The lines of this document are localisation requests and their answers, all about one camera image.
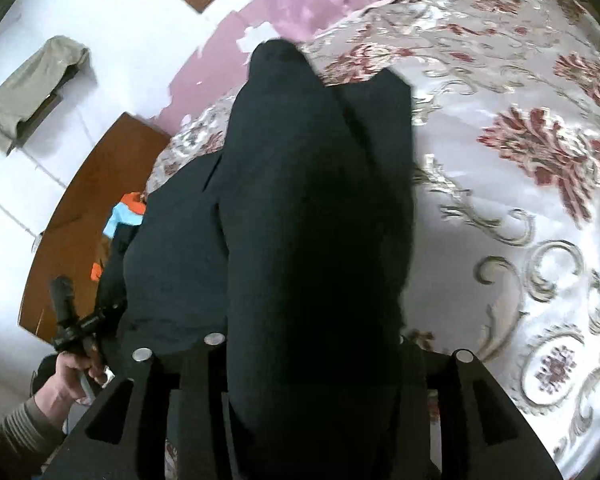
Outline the striped sleeve forearm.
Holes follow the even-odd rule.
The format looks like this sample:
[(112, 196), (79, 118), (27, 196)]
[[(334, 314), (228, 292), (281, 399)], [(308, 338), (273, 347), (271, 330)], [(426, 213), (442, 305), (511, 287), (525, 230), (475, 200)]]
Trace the striped sleeve forearm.
[(32, 479), (64, 443), (65, 434), (53, 426), (30, 398), (0, 423), (0, 452), (7, 479)]

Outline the left hand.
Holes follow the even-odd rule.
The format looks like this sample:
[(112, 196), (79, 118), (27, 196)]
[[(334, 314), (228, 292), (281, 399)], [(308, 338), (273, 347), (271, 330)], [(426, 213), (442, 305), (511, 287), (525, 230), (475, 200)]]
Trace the left hand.
[(97, 350), (92, 348), (88, 356), (60, 352), (55, 373), (33, 396), (36, 407), (58, 430), (61, 430), (73, 404), (86, 397), (81, 384), (83, 375), (93, 379), (100, 386), (106, 384), (105, 367), (102, 366)]

